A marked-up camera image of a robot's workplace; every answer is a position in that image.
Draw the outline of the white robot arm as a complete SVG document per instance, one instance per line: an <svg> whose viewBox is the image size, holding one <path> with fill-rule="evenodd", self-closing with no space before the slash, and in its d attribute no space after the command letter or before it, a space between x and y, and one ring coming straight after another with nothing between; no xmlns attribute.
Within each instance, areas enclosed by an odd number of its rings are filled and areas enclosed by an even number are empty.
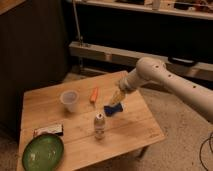
<svg viewBox="0 0 213 171"><path fill-rule="evenodd" d="M213 91L168 71L162 60L151 57L140 58L136 67L118 81L119 91L112 96L109 105L117 105L126 94L150 81L163 85L213 124Z"/></svg>

